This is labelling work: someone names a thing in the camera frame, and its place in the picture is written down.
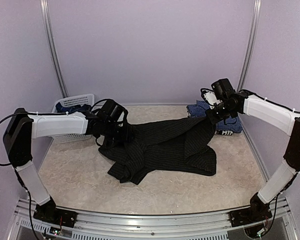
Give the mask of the black white printed shirt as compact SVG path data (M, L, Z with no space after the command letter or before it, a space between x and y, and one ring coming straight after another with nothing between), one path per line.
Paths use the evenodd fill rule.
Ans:
M221 136L232 136L234 132L231 130L216 130L214 134Z

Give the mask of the dark blue plaid shirt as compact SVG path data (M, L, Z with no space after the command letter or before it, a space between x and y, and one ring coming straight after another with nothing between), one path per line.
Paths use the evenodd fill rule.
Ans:
M55 110L56 110L57 113L66 113L66 112L68 112L69 114L74 113L74 112L90 111L91 108L92 108L92 106L89 105L89 104L83 104L83 105L77 104L77 105L74 105L74 106L65 107L60 102L58 102L55 105Z

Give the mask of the right aluminium frame post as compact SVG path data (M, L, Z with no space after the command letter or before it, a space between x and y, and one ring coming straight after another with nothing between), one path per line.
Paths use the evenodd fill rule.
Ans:
M260 20L261 8L262 8L262 0L255 0L253 3L254 5L253 5L249 34L248 34L248 41L247 41L247 46L246 46L245 55L243 59L242 69L240 72L237 90L241 90L245 86L247 74L249 71L249 66L254 51L256 36L258 32L258 26L259 26L259 20Z

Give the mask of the front aluminium rail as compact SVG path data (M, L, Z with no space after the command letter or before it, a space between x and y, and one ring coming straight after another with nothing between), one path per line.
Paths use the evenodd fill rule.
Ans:
M85 211L71 208L77 212L74 227L62 226L59 238L69 240L224 240L230 231L240 230L245 235L245 229L261 224L251 223L246 226L232 227L230 211L241 210L247 206L193 214L170 215L132 215L114 214L95 211ZM29 201L20 199L13 216L13 230L8 239L20 227L31 228L29 218ZM300 240L297 227L285 198L279 198L275 222L262 240Z

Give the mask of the aluminium frame post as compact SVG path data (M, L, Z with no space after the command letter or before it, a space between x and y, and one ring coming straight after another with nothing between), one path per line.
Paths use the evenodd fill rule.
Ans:
M258 32L258 26L259 26L259 20L260 20L261 8L262 8L262 0L255 0L253 3L254 5L253 5L249 34L248 34L248 41L247 41L247 46L246 46L245 55L243 59L242 69L240 72L237 90L241 90L245 86L247 74L249 71L249 66L254 51L256 36Z
M52 65L55 71L57 83L63 98L69 96L66 84L63 78L63 74L60 67L60 62L58 58L57 48L53 36L53 28L50 18L49 2L47 0L40 0L40 8L43 18L43 24L45 29L45 34L47 38L48 48L51 55Z

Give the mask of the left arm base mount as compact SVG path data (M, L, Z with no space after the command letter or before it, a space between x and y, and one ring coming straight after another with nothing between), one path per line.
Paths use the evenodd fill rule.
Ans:
M36 220L61 227L73 228L78 213L72 210L58 208L55 201L50 197L48 202L42 205L36 205L33 216Z

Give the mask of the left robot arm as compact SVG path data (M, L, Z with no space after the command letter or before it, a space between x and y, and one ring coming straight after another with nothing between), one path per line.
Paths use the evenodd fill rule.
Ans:
M27 112L18 108L6 117L10 122L3 135L3 143L8 165L14 168L29 199L36 202L36 211L51 223L60 218L60 211L33 164L32 140L69 134L103 136L104 149L131 142L133 134L127 121L128 110L113 99L102 99L101 103L100 108L71 113Z

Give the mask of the left aluminium frame post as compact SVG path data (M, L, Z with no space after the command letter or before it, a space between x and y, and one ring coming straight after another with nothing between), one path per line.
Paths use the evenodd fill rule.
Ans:
M45 29L45 34L47 38L48 48L51 55L52 65L55 71L57 83L63 98L69 96L66 84L63 78L63 74L60 67L60 62L58 58L57 48L53 36L53 28L50 18L49 2L47 0L40 0L40 8L43 18L43 24Z

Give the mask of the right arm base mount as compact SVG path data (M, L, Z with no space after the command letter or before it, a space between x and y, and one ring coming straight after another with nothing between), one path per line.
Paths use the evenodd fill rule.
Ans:
M239 227L257 223L272 217L269 203L263 203L257 194L250 199L249 207L229 212L231 226Z

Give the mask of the blue checked shirt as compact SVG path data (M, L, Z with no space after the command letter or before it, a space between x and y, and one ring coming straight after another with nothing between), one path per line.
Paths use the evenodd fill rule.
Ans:
M205 117L206 110L210 109L210 106L204 100L197 100L195 104L186 106L189 117ZM234 134L240 134L243 131L243 126L238 117L229 117L225 121L220 121L216 124L216 130L230 130Z

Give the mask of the black pinstripe long sleeve shirt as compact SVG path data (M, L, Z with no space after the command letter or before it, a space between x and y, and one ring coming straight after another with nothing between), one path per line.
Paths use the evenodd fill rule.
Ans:
M205 117L185 117L131 124L131 142L101 146L98 151L114 161L108 174L120 183L138 185L155 170L213 176L216 152L209 146L216 126Z

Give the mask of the white plastic laundry basket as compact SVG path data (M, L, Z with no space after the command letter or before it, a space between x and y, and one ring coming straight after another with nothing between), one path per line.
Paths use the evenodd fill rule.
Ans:
M70 108L73 106L83 106L84 104L92 106L95 103L95 95L92 93L70 96L66 98L62 98L57 100L54 103L52 108L53 113L57 113L57 104L60 103L62 107ZM53 141L57 144L64 144L76 141L83 141L89 140L91 135L84 135L84 134L65 134L65 135L53 135Z

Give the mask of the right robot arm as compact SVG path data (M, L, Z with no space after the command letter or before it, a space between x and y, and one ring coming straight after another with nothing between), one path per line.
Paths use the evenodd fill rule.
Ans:
M269 208L269 203L285 191L300 172L300 111L272 102L247 89L236 91L227 78L219 79L212 89L201 89L209 104L206 115L212 124L239 114L262 120L289 136L283 161L271 178L250 200L246 218L256 222Z

